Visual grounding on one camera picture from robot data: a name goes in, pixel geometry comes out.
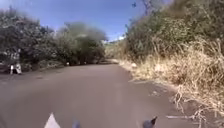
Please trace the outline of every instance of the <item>vegetation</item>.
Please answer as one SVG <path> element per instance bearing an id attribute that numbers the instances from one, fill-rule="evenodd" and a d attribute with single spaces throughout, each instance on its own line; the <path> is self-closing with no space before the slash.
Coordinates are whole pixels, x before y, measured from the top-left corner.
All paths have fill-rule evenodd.
<path id="1" fill-rule="evenodd" d="M 128 26 L 120 53 L 138 64 L 136 78 L 176 85 L 179 96 L 224 114 L 223 9 L 221 0 L 173 0 L 146 11 Z"/>
<path id="2" fill-rule="evenodd" d="M 81 22 L 65 23 L 54 32 L 13 8 L 0 10 L 1 63 L 10 65 L 20 61 L 23 70 L 67 62 L 71 65 L 98 63 L 104 57 L 102 41 L 106 39 L 103 31 Z"/>

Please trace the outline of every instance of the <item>tree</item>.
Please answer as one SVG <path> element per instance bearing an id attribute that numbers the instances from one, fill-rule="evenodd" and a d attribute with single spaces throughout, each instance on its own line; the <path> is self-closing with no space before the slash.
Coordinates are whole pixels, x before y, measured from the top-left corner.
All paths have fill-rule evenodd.
<path id="1" fill-rule="evenodd" d="M 49 59 L 54 52 L 52 33 L 52 29 L 13 8 L 0 11 L 0 50 L 8 56 L 20 50 L 21 62 L 34 65 Z"/>
<path id="2" fill-rule="evenodd" d="M 66 23 L 57 35 L 57 55 L 70 64 L 94 63 L 104 57 L 106 34 L 81 22 Z"/>

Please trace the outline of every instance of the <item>asphalt road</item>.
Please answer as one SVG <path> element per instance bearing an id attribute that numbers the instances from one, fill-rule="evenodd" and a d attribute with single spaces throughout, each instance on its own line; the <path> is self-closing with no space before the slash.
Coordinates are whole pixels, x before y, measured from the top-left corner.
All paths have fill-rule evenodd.
<path id="1" fill-rule="evenodd" d="M 169 102 L 171 93 L 131 82 L 118 65 L 78 66 L 0 77 L 0 128 L 44 128 L 54 113 L 62 128 L 74 119 L 82 128 L 141 128 L 158 116 L 156 128 L 197 128 Z"/>

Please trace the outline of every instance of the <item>bush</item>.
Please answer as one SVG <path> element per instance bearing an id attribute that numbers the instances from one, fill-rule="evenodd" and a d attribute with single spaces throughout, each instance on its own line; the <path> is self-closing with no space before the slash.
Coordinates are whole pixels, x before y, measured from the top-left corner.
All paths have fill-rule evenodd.
<path id="1" fill-rule="evenodd" d="M 224 115 L 223 10 L 221 0 L 174 0 L 131 22 L 123 46 L 138 63 L 133 75 L 178 86 Z"/>

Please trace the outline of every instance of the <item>white object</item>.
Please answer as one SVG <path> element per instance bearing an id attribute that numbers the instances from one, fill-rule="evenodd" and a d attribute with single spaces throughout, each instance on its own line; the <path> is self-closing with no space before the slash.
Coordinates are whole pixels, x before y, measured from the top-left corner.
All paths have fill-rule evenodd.
<path id="1" fill-rule="evenodd" d="M 46 125 L 44 128 L 61 128 L 57 121 L 55 120 L 54 114 L 51 113 Z"/>
<path id="2" fill-rule="evenodd" d="M 18 74 L 21 74 L 22 73 L 21 65 L 19 63 L 16 64 L 16 71 L 17 71 Z"/>
<path id="3" fill-rule="evenodd" d="M 11 75 L 13 74 L 13 69 L 14 69 L 14 66 L 11 65 L 11 66 L 10 66 L 10 74 L 11 74 Z"/>
<path id="4" fill-rule="evenodd" d="M 131 67 L 132 67 L 132 68 L 136 68 L 137 65 L 136 65 L 135 63 L 132 63 L 132 64 L 131 64 Z"/>

